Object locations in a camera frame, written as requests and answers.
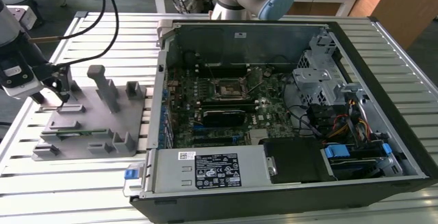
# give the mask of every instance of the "circuit board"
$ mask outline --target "circuit board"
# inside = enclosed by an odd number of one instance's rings
[[[168,91],[170,94],[170,117],[173,128],[172,148],[213,147],[224,145],[250,145],[249,131],[265,129],[266,137],[292,137],[289,115],[281,98],[285,79],[282,73],[272,73],[265,66],[248,67],[241,77],[218,78],[208,74],[201,77],[196,69],[168,71]],[[250,107],[245,112],[234,108]],[[218,105],[218,110],[206,103]],[[229,117],[225,123],[237,126],[205,127],[205,114],[214,112],[241,113],[238,123]]]

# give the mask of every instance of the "cpu socket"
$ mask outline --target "cpu socket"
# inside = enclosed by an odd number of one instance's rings
[[[213,82],[213,99],[244,100],[246,99],[246,83],[241,79],[220,79]]]

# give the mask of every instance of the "orange wire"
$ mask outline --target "orange wire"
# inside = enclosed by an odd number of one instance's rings
[[[335,117],[332,130],[336,128],[336,121],[337,121],[337,119],[339,119],[340,117],[343,117],[343,116],[348,116],[348,115],[343,114],[343,115],[337,115],[337,116]]]

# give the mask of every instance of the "white table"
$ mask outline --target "white table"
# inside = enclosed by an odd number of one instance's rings
[[[85,28],[97,13],[74,18],[66,30],[70,34]],[[150,107],[153,74],[157,57],[156,22],[160,19],[206,19],[205,15],[181,17],[168,14],[122,13],[120,36],[108,54],[72,66],[72,76],[80,86],[94,85],[86,78],[89,64],[104,64],[114,84],[138,80],[148,86],[145,99]],[[438,92],[417,70],[379,23],[367,18],[288,16],[288,21],[336,21],[417,138],[438,161]],[[63,40],[50,59],[54,63],[94,55],[106,46],[113,33],[114,18],[102,17],[96,29],[84,36]],[[341,61],[347,73],[352,70]],[[27,99],[0,144],[0,223],[149,223],[122,196],[124,169],[145,157],[145,142],[138,143],[137,155],[129,158],[38,161],[30,159],[38,134],[49,112],[37,113],[38,106]],[[140,134],[148,133],[149,111],[144,111]],[[438,190],[425,188],[395,195],[364,208],[325,210],[201,223],[305,223],[380,224],[436,223]]]

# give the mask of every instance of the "green circuit board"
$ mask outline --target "green circuit board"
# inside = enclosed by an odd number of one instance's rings
[[[269,74],[266,70],[266,67],[249,67],[246,74],[240,78],[198,78],[194,70],[172,69],[168,72],[172,148],[220,146],[214,143],[196,143],[196,139],[205,138],[232,138],[233,145],[249,145],[248,132],[252,129],[265,129],[268,137],[292,137],[296,134],[281,99],[284,74]],[[197,104],[202,101],[214,101],[218,98],[217,91],[225,93],[225,98],[242,94],[244,98],[256,104],[254,110],[244,114],[241,126],[202,128],[204,110],[198,109]]]

